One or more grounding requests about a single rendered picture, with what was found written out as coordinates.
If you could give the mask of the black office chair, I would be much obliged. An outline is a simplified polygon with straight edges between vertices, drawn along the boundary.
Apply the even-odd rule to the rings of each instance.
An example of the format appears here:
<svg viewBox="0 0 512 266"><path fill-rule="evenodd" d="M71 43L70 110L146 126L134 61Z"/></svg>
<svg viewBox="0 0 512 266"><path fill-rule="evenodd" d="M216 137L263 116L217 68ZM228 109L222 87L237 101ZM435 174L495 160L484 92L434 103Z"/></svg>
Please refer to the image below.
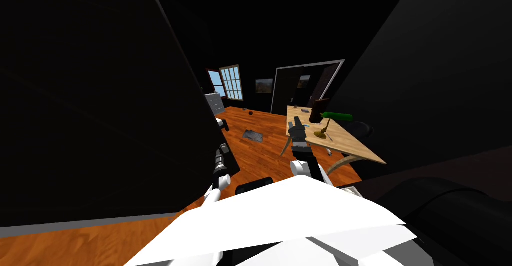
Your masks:
<svg viewBox="0 0 512 266"><path fill-rule="evenodd" d="M370 138L375 132L372 126L360 121L350 122L344 127L344 129L351 136L360 141Z"/></svg>

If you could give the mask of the white drawer cabinet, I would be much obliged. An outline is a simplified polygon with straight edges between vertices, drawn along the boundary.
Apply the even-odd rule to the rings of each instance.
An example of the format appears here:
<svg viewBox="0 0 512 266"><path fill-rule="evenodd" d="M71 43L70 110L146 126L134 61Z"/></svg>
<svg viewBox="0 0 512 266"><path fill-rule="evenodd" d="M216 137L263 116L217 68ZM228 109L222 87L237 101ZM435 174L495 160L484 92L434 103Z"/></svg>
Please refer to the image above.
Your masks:
<svg viewBox="0 0 512 266"><path fill-rule="evenodd" d="M210 106L213 115L217 116L221 113L224 113L225 105L223 103L223 99L221 98L219 93L210 93L205 95L206 101L208 105Z"/></svg>

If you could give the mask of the landscape wall picture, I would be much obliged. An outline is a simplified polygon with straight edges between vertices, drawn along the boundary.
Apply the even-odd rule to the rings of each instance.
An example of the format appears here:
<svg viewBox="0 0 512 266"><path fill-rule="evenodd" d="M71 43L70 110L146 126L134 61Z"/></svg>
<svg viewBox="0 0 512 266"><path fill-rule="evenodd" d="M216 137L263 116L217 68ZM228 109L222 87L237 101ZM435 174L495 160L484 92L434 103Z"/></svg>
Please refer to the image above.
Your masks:
<svg viewBox="0 0 512 266"><path fill-rule="evenodd" d="M256 79L255 80L255 93L256 94L272 94L273 93L274 80L268 79Z"/></svg>

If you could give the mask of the white-framed paned window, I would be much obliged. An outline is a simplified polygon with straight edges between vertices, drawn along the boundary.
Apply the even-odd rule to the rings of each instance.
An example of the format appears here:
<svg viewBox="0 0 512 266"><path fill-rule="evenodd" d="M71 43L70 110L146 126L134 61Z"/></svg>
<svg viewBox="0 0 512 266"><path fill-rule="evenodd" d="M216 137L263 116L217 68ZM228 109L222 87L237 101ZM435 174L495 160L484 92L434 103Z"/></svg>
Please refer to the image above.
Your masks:
<svg viewBox="0 0 512 266"><path fill-rule="evenodd" d="M240 66L238 64L219 68L223 88L229 100L243 101L243 90L240 75Z"/></svg>

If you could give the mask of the green desk lamp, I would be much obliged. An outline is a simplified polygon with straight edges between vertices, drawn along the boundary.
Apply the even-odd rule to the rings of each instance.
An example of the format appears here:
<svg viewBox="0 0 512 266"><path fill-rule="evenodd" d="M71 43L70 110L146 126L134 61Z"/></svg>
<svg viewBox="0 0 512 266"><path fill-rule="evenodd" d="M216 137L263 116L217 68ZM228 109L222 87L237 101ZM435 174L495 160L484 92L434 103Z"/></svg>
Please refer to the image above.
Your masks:
<svg viewBox="0 0 512 266"><path fill-rule="evenodd" d="M322 119L328 119L326 126L321 131L314 132L314 135L320 139L327 138L326 131L327 131L332 119L346 121L346 122L352 122L354 120L353 116L351 116L350 114L335 113L335 112L323 112L323 113L320 113L320 117Z"/></svg>

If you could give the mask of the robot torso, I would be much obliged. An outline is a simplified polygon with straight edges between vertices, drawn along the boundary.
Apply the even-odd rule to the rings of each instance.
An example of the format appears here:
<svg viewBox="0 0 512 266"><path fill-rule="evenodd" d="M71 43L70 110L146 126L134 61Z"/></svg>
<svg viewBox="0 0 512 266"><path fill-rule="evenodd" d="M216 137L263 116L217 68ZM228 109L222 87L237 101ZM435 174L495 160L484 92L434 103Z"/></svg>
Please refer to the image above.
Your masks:
<svg viewBox="0 0 512 266"><path fill-rule="evenodd" d="M263 245L239 266L434 266L415 238L384 207L299 175L223 200L213 190L125 266L220 266Z"/></svg>

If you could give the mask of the grey floor mat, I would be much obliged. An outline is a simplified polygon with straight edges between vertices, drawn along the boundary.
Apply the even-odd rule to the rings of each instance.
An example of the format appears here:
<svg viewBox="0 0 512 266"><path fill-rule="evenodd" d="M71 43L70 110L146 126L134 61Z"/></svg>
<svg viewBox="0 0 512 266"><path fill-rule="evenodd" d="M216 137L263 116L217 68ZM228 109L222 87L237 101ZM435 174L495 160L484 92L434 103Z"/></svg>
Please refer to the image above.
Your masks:
<svg viewBox="0 0 512 266"><path fill-rule="evenodd" d="M246 129L242 135L242 138L247 139L249 141L262 143L263 142L263 135L259 132L255 132L253 130Z"/></svg>

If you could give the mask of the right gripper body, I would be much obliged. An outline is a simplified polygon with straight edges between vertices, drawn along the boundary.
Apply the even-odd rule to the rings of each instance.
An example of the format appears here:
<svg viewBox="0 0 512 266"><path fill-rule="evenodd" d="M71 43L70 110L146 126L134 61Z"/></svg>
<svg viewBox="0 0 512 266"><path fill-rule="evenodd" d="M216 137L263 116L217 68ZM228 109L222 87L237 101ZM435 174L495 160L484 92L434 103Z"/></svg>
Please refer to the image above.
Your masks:
<svg viewBox="0 0 512 266"><path fill-rule="evenodd" d="M289 136L292 140L305 140L307 138L306 135L306 127L294 127L294 131L289 132Z"/></svg>

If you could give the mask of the brown box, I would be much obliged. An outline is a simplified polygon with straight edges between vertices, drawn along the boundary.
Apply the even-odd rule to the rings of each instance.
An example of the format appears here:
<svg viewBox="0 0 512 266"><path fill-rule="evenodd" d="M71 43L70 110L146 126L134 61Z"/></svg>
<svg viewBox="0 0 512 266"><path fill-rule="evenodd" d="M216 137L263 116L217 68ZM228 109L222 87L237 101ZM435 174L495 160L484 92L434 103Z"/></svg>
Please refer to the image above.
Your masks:
<svg viewBox="0 0 512 266"><path fill-rule="evenodd" d="M328 104L330 103L331 99L325 98L325 99L317 99L312 104L312 109L309 117L309 122L311 124L319 124L324 119L322 117L322 113L324 113L327 109Z"/></svg>

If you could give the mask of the light wooden desk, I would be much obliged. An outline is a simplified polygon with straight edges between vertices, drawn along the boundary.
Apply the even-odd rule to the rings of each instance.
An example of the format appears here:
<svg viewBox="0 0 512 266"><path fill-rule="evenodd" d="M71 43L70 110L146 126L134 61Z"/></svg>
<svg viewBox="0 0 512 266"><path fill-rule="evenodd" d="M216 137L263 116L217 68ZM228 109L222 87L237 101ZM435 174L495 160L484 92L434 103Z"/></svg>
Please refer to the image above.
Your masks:
<svg viewBox="0 0 512 266"><path fill-rule="evenodd" d="M328 124L326 121L322 121L320 124L312 124L309 122L309 117L312 112L312 108L307 108L308 113L303 112L306 108L294 106L287 107L286 129L289 130L295 118L298 117L303 124L307 124L305 127L305 142L311 145L317 145L325 149L340 152L344 158L334 163L327 170L327 174L330 175L338 168L348 165L356 161L372 161L385 165L386 162L372 152L369 148L363 145L353 135L349 134L344 128L338 125L336 122L330 122L325 132L326 138L319 138L314 133L321 131Z"/></svg>

